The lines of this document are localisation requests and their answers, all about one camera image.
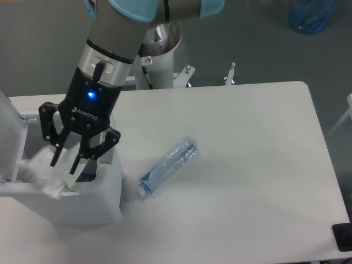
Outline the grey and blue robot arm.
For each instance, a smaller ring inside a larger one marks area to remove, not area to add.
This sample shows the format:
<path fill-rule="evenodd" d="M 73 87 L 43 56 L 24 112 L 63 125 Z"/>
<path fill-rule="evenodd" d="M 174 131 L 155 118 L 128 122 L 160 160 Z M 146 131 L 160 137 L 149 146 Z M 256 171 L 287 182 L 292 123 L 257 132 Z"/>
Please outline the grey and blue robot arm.
<path fill-rule="evenodd" d="M 82 160 L 96 160 L 113 148 L 120 132 L 110 116 L 149 28 L 170 21 L 219 13 L 223 1 L 91 1 L 95 19 L 64 100 L 38 111 L 42 136 L 58 162 L 70 133 L 80 146 L 70 174 Z"/>

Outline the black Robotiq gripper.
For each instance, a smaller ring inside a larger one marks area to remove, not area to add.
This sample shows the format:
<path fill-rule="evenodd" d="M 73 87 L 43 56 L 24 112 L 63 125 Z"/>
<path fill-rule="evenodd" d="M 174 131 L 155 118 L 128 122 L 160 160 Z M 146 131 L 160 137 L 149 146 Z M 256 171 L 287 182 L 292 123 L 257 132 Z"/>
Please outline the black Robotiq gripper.
<path fill-rule="evenodd" d="M 119 142 L 121 133 L 109 125 L 110 115 L 121 90 L 120 86 L 95 82 L 80 68 L 76 68 L 65 99 L 59 105 L 45 102 L 39 106 L 42 137 L 54 147 L 51 167 L 58 162 L 71 131 L 81 135 L 81 141 L 69 174 L 75 173 L 81 159 L 97 160 Z M 64 126 L 60 134 L 57 133 L 53 120 L 58 111 Z M 90 147 L 91 138 L 103 131 L 103 143 Z"/>

